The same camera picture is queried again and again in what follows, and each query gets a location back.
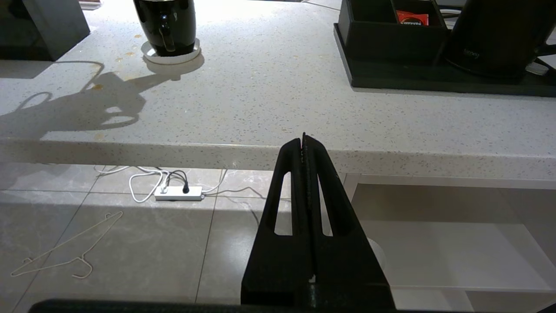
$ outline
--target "power strip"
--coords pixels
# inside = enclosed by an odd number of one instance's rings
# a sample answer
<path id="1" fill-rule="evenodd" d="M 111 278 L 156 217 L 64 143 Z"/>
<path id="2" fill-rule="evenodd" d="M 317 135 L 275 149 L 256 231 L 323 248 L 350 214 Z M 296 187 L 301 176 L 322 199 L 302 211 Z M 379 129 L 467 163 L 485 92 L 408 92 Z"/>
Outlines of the power strip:
<path id="1" fill-rule="evenodd" d="M 202 190 L 202 187 L 189 186 L 189 192 L 183 193 L 182 186 L 168 186 L 166 192 L 163 192 L 163 187 L 158 186 L 155 190 L 155 199 L 157 201 L 201 201 L 205 198 Z"/>

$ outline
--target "kettle handle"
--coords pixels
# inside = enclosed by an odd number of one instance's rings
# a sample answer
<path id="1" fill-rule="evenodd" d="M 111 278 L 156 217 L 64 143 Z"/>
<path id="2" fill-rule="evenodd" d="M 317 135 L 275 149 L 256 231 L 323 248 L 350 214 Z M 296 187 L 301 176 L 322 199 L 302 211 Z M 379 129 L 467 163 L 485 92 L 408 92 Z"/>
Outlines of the kettle handle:
<path id="1" fill-rule="evenodd" d="M 546 43 L 537 48 L 537 56 L 556 55 L 556 45 L 547 45 Z"/>
<path id="2" fill-rule="evenodd" d="M 168 25 L 168 15 L 165 13 L 160 15 L 160 27 L 158 28 L 158 32 L 162 36 L 162 42 L 164 43 L 164 48 L 166 48 L 166 51 L 176 51 L 172 33 L 170 32 L 170 26 Z"/>

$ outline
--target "plug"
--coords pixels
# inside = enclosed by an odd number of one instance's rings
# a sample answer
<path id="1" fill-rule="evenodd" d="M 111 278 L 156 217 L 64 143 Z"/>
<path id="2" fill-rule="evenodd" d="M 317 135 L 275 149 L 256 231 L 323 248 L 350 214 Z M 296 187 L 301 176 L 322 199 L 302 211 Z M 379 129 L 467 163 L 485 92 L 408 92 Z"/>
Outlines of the plug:
<path id="1" fill-rule="evenodd" d="M 187 183 L 187 181 L 185 181 L 185 184 L 183 184 L 183 193 L 189 193 L 189 184 Z"/>

